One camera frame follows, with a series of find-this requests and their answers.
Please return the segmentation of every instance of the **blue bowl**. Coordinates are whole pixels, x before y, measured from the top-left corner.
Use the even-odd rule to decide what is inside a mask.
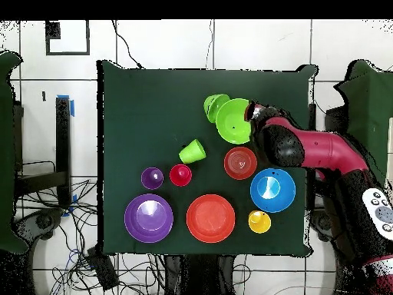
[[[251,182],[251,199],[266,213],[278,213],[290,206],[295,199],[296,186],[284,170],[267,168],[260,171]]]

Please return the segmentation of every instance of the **black tile grout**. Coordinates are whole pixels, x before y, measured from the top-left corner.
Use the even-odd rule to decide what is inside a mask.
[[[310,19],[310,62],[312,64],[312,19]],[[311,80],[312,84],[315,85],[315,78]],[[314,88],[312,88],[312,103],[315,100]],[[305,295],[305,287],[307,284],[307,258],[304,258],[304,288],[303,288],[303,295]]]
[[[307,283],[307,258],[304,258],[304,288],[303,288],[303,295],[305,295],[306,283]]]
[[[213,66],[213,70],[214,70],[214,52],[216,49],[216,19],[213,20],[213,60],[212,60],[212,66]]]
[[[97,175],[71,175],[70,177],[92,177],[92,178],[98,178]]]
[[[118,49],[117,49],[117,39],[118,39],[118,37],[117,37],[117,33],[118,33],[118,31],[117,31],[117,19],[114,21],[114,25],[116,26],[116,33],[114,33],[114,36],[116,37],[116,63],[117,63],[117,54],[118,54]]]
[[[312,62],[312,19],[310,21],[310,64]]]
[[[88,79],[88,78],[69,78],[69,79],[43,79],[43,78],[20,78],[14,79],[10,78],[10,81],[97,81],[97,79]]]
[[[81,271],[90,271],[89,269],[80,269]],[[51,271],[52,269],[46,269],[46,268],[34,268],[33,271]],[[117,272],[127,272],[130,271],[133,273],[134,271],[137,272],[146,272],[146,269],[133,269],[133,270],[127,270],[127,269],[117,269]],[[244,272],[243,269],[235,269],[234,272],[237,273],[242,273]],[[252,272],[259,272],[259,273],[304,273],[304,270],[259,270],[259,269],[252,269]],[[306,273],[335,273],[333,270],[306,270]]]
[[[19,56],[21,57],[21,21],[18,23],[19,31]],[[18,66],[19,69],[19,101],[21,102],[21,64]],[[25,218],[25,208],[23,205],[23,196],[21,198],[21,218]]]
[[[97,81],[97,79],[90,79],[90,78],[69,78],[69,79],[54,79],[54,78],[10,78],[10,81]],[[328,82],[328,83],[339,83],[341,81],[332,81],[332,80],[315,80],[314,82]]]
[[[119,266],[120,266],[120,259],[119,259],[119,254],[116,254],[116,260],[117,260],[117,278],[119,277]],[[120,295],[120,289],[119,289],[120,284],[117,285],[117,295]]]

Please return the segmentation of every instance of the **dark green tabletop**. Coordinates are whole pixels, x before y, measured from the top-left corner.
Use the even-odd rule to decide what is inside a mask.
[[[15,149],[13,104],[15,95],[9,83],[12,69],[21,63],[20,57],[0,51],[0,249],[24,253],[28,246],[11,228],[14,218]]]
[[[286,169],[296,183],[295,200],[283,212],[270,214],[272,226],[267,233],[253,233],[248,226],[249,212],[257,209],[249,195],[253,177],[235,181],[226,174],[223,159],[235,145],[224,141],[216,125],[208,122],[203,102],[220,93],[254,99],[288,110],[307,128],[309,78],[315,74],[315,66],[280,72],[139,70],[122,69],[108,61],[102,64],[106,254],[309,254],[303,244],[305,171]],[[195,138],[204,146],[207,158],[190,164],[193,179],[189,185],[176,187],[169,180],[169,171],[181,163],[178,154],[182,146]],[[147,190],[140,182],[146,167],[158,167],[164,173],[164,183],[156,191]],[[174,215],[172,231],[155,244],[138,242],[124,226],[127,205],[146,193],[167,200]],[[225,197],[236,213],[233,232],[218,244],[199,242],[186,225],[187,208],[203,194]]]
[[[348,104],[348,133],[365,147],[368,165],[384,187],[389,118],[393,118],[393,72],[373,67],[365,60],[352,62],[336,88]]]

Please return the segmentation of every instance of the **red plate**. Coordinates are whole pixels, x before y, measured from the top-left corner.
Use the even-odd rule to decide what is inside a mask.
[[[256,170],[256,165],[255,154],[246,147],[234,147],[224,158],[225,171],[235,180],[251,177]]]
[[[231,234],[235,227],[235,211],[221,196],[205,194],[188,207],[187,226],[196,239],[214,244]]]

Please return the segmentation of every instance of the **cup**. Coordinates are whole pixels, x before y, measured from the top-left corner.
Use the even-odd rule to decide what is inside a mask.
[[[193,163],[194,161],[203,160],[206,158],[205,150],[202,147],[202,144],[195,139],[190,142],[190,144],[183,148],[179,153],[179,157],[183,164]]]
[[[193,174],[188,166],[184,164],[178,164],[170,169],[169,179],[174,185],[178,187],[184,187],[189,184]]]
[[[258,234],[265,233],[272,225],[272,221],[267,213],[260,210],[253,210],[249,213],[249,228]]]
[[[148,167],[142,172],[140,180],[147,189],[157,189],[163,183],[163,172],[156,167]]]
[[[216,122],[216,116],[219,109],[223,106],[223,104],[227,103],[230,100],[230,97],[227,94],[215,94],[210,95],[203,103],[203,110],[205,110],[205,114],[207,119],[211,123]]]

